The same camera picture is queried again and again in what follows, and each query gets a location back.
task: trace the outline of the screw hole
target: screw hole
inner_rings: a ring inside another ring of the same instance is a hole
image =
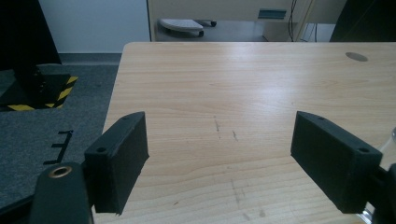
[[[56,168],[55,170],[49,173],[49,177],[51,178],[60,178],[66,176],[72,172],[72,168],[70,166],[61,166]]]
[[[370,152],[370,150],[369,150],[369,149],[367,149],[367,148],[364,148],[364,147],[361,147],[361,148],[359,148],[358,150],[359,150],[360,152],[363,152],[363,153]]]
[[[106,148],[105,147],[99,147],[96,149],[97,152],[105,152]]]

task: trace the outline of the table hole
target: table hole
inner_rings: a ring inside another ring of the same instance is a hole
[[[355,53],[355,52],[347,52],[346,56],[352,60],[358,61],[358,62],[367,62],[369,61],[368,58],[364,55],[361,55],[359,53]]]

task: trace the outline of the wood grain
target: wood grain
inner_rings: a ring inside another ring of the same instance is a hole
[[[95,221],[360,223],[290,156],[295,113],[379,147],[396,125],[395,59],[393,43],[127,45],[105,129],[146,111],[150,158],[123,214]]]

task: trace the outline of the white wall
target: white wall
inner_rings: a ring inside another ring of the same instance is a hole
[[[60,53],[121,53],[149,41],[146,0],[39,0]]]

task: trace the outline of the black cable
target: black cable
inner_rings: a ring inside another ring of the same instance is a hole
[[[297,4],[297,0],[293,0],[291,2],[290,17],[289,17],[289,24],[288,24],[289,36],[291,38],[291,42],[294,42],[293,12],[296,7],[296,4]]]
[[[315,42],[318,42],[318,24],[315,24]]]

